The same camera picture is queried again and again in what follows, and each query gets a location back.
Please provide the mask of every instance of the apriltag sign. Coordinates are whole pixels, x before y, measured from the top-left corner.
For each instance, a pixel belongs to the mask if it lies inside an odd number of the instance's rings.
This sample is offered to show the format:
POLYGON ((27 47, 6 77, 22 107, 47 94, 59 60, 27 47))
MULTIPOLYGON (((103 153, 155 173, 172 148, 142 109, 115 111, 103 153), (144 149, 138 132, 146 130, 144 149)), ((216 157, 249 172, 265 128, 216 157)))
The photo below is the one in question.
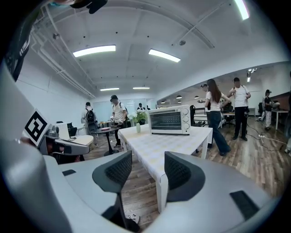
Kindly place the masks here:
POLYGON ((49 127, 48 121, 42 116, 42 114, 37 109, 35 109, 35 112, 28 120, 24 128, 24 131, 31 139, 31 141, 38 147, 48 127, 49 127))

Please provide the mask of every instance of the round table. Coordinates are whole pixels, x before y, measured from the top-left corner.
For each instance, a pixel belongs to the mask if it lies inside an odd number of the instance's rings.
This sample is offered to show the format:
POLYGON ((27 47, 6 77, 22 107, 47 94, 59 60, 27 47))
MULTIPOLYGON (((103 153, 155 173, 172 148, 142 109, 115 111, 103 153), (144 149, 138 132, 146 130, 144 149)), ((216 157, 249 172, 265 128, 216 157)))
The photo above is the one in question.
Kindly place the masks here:
POLYGON ((94 140, 93 136, 91 135, 80 135, 80 136, 73 136, 73 137, 75 137, 76 139, 75 140, 70 139, 70 142, 74 142, 74 143, 78 143, 78 144, 82 144, 86 146, 90 145, 94 140))
POLYGON ((95 131, 95 132, 91 132, 91 134, 100 134, 100 133, 105 133, 105 134, 106 134, 107 141, 108 141, 109 151, 105 152, 105 153, 104 153, 104 156, 112 155, 112 154, 115 154, 115 153, 119 153, 119 150, 113 150, 113 149, 112 149, 111 144, 110 144, 110 140, 109 140, 109 133, 112 132, 112 131, 115 131, 115 130, 119 130, 119 129, 121 129, 121 127, 110 128, 110 129, 108 129, 108 130, 101 130, 101 129, 98 129, 98 130, 95 131))

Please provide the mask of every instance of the tablecloth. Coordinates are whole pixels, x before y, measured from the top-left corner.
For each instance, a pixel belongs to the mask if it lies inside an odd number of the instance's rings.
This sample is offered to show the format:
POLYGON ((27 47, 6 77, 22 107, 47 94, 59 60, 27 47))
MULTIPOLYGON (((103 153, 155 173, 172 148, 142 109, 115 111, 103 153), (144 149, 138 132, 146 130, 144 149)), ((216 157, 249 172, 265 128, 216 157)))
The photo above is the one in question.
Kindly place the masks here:
POLYGON ((191 155, 207 138, 212 128, 191 127, 190 135, 150 134, 149 125, 120 129, 118 135, 127 143, 150 175, 157 181, 165 174, 165 151, 191 155))

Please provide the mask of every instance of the wooden floor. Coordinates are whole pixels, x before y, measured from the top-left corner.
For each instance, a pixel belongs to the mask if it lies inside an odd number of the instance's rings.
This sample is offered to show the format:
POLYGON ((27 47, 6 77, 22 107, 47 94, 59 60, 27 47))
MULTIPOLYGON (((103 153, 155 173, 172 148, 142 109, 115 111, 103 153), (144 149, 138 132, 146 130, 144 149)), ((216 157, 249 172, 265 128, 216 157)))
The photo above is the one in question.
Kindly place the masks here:
MULTIPOLYGON (((264 123, 255 121, 253 117, 248 120, 248 125, 247 134, 256 137, 258 140, 247 135, 247 142, 240 138, 233 141, 234 126, 229 127, 226 125, 220 131, 230 145, 231 152, 226 157, 221 157, 214 143, 213 148, 208 149, 208 159, 235 168, 255 181, 271 196, 280 196, 284 192, 291 171, 291 157, 284 153, 286 145, 278 151, 282 143, 260 139, 254 129, 261 133, 264 131, 265 126, 264 123)), ((274 127, 269 132, 264 133, 264 135, 267 138, 286 142, 282 132, 275 131, 274 127)), ((111 145, 113 147, 116 144, 114 135, 111 135, 110 139, 112 140, 111 145)), ((98 144, 100 147, 92 148, 91 152, 85 156, 85 160, 102 157, 108 151, 106 137, 100 135, 98 144)), ((200 152, 193 155, 200 157, 201 147, 200 152)), ((159 215, 156 199, 156 183, 141 163, 138 162, 135 155, 133 155, 132 171, 122 189, 121 196, 125 215, 130 213, 139 215, 139 226, 141 229, 147 228, 159 215)))

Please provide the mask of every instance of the black cap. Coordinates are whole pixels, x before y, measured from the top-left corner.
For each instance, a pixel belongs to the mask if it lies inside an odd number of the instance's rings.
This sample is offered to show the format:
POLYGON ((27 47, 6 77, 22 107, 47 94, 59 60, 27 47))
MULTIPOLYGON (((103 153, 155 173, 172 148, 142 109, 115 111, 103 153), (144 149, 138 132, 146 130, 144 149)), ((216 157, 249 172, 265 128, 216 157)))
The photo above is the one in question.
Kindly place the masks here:
POLYGON ((108 0, 82 0, 71 5, 72 8, 83 8, 87 6, 90 14, 94 14, 97 10, 103 7, 108 0))
POLYGON ((112 100, 118 100, 117 96, 116 95, 112 95, 111 98, 110 98, 110 102, 112 102, 112 100))

